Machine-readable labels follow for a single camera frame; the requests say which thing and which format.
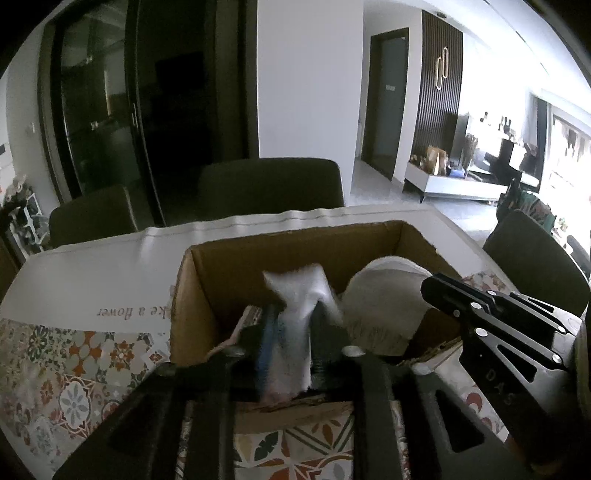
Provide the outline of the white towel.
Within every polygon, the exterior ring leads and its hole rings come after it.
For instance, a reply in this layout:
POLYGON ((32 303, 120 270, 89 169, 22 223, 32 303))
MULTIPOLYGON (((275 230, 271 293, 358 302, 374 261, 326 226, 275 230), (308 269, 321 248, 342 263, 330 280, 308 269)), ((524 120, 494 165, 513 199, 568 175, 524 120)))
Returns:
POLYGON ((353 344, 377 355, 401 356, 430 309, 421 286, 431 273, 400 256, 370 262, 341 296, 342 320, 353 344))

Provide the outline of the white cloth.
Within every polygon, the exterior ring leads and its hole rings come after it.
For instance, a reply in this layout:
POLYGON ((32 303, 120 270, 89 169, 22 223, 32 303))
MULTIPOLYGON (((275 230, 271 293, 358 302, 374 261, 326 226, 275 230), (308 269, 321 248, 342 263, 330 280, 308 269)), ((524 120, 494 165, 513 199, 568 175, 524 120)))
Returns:
POLYGON ((321 265, 286 273, 266 272, 263 278, 283 302, 263 334, 257 360, 262 401, 273 405, 293 400, 311 388, 311 317, 315 308, 327 308, 329 323, 335 326, 342 325, 342 314, 321 265))

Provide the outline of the dark green right chair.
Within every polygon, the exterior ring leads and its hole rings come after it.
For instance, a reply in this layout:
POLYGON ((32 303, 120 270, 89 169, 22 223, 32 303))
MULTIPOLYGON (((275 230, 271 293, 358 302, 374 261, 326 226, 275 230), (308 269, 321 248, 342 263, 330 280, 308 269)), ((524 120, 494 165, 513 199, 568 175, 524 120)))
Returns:
POLYGON ((509 213, 489 235, 484 251, 517 290, 576 316, 590 289, 583 271, 559 243, 521 211, 509 213))

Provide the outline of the white low tv cabinet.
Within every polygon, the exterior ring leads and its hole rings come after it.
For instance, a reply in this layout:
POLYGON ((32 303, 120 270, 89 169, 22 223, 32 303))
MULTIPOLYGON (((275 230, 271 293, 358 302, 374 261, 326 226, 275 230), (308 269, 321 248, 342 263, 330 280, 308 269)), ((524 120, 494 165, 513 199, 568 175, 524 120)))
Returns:
POLYGON ((408 163, 405 186, 419 192, 421 202, 427 198, 444 198, 496 202, 508 187, 468 178, 429 175, 416 165, 408 163))

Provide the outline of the patterned floral table runner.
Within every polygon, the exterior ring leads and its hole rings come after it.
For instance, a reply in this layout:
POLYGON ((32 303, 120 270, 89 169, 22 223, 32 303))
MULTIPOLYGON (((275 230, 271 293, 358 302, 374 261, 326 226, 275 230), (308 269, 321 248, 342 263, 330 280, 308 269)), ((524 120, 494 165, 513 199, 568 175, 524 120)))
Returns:
MULTIPOLYGON (((1 424, 24 474, 49 479, 158 364, 162 336, 1 323, 1 424)), ((240 479, 349 479, 349 408, 235 439, 240 479)))

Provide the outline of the brown cardboard box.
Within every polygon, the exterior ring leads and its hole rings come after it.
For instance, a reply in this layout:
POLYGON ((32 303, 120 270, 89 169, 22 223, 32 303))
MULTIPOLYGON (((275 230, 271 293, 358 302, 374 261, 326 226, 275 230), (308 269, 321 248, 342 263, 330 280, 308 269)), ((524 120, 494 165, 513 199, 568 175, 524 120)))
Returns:
POLYGON ((457 272, 411 224, 400 221, 308 228, 190 247, 179 267, 171 307, 171 361, 176 366, 170 405, 201 436, 218 429, 219 394, 235 387, 259 402, 256 355, 262 328, 245 333, 246 358, 238 377, 225 380, 223 359, 207 362, 215 341, 238 323, 246 306, 284 308, 332 298, 371 261, 398 256, 431 273, 457 272))

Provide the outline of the dark left chair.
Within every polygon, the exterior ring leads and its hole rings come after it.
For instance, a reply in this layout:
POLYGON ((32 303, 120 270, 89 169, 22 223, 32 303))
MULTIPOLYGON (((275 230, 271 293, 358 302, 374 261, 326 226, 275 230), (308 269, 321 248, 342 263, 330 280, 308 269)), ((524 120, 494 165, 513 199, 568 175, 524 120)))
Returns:
POLYGON ((49 217, 50 245, 78 244, 138 231, 127 189, 115 185, 71 200, 49 217))

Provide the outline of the dark chair behind table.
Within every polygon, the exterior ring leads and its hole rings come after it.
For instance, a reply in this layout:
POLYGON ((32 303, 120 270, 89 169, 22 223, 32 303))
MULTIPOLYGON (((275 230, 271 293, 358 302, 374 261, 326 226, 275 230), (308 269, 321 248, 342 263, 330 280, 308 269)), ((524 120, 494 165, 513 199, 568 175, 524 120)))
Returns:
POLYGON ((339 165, 319 158, 262 158, 222 162, 202 171, 201 220, 345 205, 339 165))

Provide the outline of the shoe rack with items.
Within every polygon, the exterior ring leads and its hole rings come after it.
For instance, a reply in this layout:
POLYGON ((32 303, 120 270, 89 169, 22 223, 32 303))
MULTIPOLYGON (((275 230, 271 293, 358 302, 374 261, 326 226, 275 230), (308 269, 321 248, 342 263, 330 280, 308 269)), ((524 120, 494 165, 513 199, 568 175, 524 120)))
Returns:
POLYGON ((25 175, 17 175, 1 204, 1 239, 17 266, 49 246, 49 218, 25 175))

